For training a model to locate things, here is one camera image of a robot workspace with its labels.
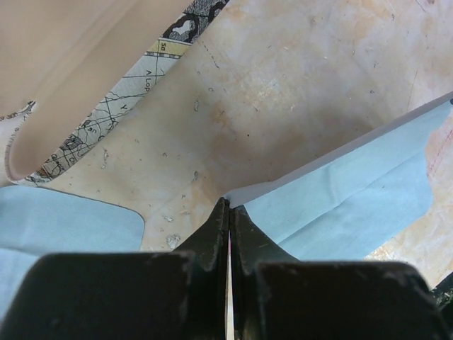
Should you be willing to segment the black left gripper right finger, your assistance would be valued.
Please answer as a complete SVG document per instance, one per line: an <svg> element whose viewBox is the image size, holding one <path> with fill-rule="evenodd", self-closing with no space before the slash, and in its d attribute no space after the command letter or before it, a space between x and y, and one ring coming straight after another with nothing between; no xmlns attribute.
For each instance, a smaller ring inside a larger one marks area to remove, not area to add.
<svg viewBox="0 0 453 340"><path fill-rule="evenodd" d="M413 266L397 261L300 261L231 210L236 339L451 339L452 306L439 306Z"/></svg>

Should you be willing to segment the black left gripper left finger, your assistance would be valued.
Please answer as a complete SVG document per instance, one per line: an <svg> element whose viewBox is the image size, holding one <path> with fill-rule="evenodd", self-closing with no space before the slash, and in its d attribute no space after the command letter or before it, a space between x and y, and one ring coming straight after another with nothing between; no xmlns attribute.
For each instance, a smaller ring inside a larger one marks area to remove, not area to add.
<svg viewBox="0 0 453 340"><path fill-rule="evenodd" d="M171 252L60 253L27 273L2 339L224 339L229 202Z"/></svg>

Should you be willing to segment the light blue cloth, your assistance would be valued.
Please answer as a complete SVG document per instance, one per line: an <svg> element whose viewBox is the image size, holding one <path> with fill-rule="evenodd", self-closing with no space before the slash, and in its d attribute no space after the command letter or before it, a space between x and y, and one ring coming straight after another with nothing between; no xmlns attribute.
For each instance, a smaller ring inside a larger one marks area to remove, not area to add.
<svg viewBox="0 0 453 340"><path fill-rule="evenodd" d="M433 202L429 137L446 120L443 95L271 182L226 198L300 260L360 260L422 217Z"/></svg>
<svg viewBox="0 0 453 340"><path fill-rule="evenodd" d="M144 219L127 208L45 188L1 188L1 314L40 257L138 251L143 234Z"/></svg>

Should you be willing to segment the map print glasses case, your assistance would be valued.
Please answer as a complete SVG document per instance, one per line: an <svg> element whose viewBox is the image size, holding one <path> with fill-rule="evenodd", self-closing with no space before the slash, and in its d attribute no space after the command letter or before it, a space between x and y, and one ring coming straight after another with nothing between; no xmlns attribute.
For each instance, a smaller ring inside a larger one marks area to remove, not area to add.
<svg viewBox="0 0 453 340"><path fill-rule="evenodd" d="M92 150L224 1L2 1L1 185L41 186Z"/></svg>

